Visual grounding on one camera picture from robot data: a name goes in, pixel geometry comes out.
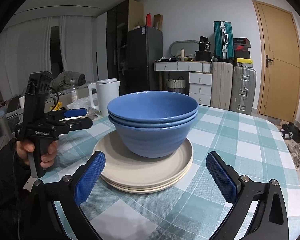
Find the person's left hand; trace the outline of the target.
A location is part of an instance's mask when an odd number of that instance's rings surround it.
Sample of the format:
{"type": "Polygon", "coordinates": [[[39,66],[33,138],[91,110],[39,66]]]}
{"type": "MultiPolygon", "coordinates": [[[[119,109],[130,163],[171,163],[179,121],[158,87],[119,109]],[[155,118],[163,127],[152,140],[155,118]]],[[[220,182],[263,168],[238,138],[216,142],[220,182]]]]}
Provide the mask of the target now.
{"type": "MultiPolygon", "coordinates": [[[[17,154],[24,161],[26,165],[29,165],[28,154],[34,151],[34,144],[28,140],[17,141],[17,154]]],[[[54,164],[57,155],[57,141],[51,142],[47,148],[47,152],[41,156],[41,167],[49,168],[54,164]]]]}

